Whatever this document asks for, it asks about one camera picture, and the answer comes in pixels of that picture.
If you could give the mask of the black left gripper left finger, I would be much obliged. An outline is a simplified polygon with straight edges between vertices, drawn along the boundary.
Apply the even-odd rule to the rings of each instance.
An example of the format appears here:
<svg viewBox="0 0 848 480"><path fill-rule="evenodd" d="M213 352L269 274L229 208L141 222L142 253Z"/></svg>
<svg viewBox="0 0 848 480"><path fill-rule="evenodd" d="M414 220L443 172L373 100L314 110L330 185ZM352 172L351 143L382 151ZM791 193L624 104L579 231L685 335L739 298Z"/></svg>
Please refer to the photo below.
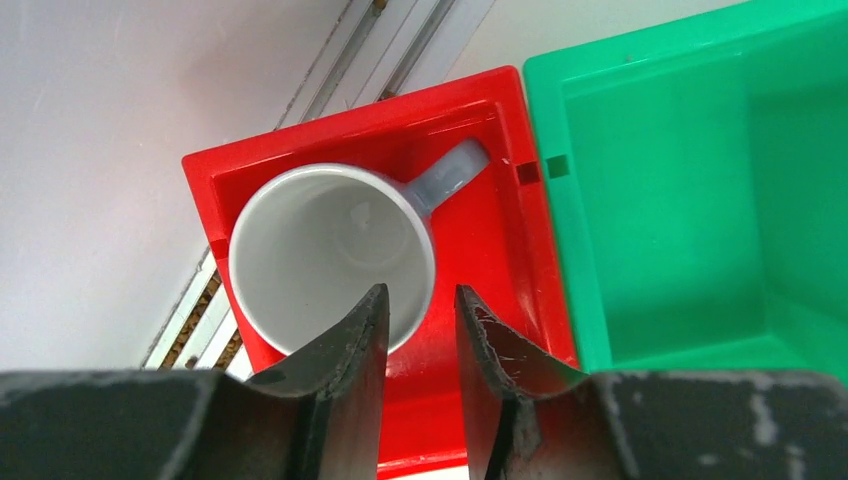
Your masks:
<svg viewBox="0 0 848 480"><path fill-rule="evenodd" d="M5 479L373 479L389 291L247 381L210 370L1 377Z"/></svg>

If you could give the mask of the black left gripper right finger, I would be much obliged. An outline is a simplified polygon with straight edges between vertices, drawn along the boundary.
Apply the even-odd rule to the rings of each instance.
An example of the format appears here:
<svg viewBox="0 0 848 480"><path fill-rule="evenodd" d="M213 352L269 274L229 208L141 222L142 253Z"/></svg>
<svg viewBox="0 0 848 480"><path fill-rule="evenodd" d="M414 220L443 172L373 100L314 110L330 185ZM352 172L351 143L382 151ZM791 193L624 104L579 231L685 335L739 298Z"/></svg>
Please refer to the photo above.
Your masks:
<svg viewBox="0 0 848 480"><path fill-rule="evenodd" d="M574 369L455 291L473 479L843 479L847 391L805 370Z"/></svg>

